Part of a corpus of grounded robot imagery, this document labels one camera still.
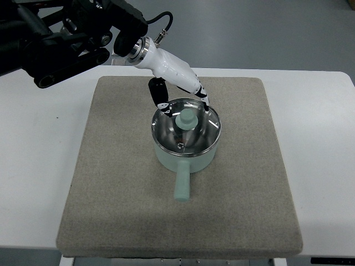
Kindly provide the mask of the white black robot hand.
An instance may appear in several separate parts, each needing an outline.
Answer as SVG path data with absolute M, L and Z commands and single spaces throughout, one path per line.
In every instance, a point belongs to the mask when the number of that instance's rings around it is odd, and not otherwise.
M 127 59 L 138 69 L 152 71 L 154 77 L 148 83 L 151 97 L 156 107 L 166 116 L 172 116 L 166 82 L 200 98 L 205 111 L 209 111 L 207 92 L 189 64 L 173 54 L 157 48 L 150 37 L 139 39 Z

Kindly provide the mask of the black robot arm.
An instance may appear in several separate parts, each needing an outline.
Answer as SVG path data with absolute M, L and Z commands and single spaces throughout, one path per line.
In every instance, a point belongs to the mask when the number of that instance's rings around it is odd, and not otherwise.
M 44 89 L 128 55 L 148 31 L 126 1 L 1 1 L 1 75 L 23 69 Z

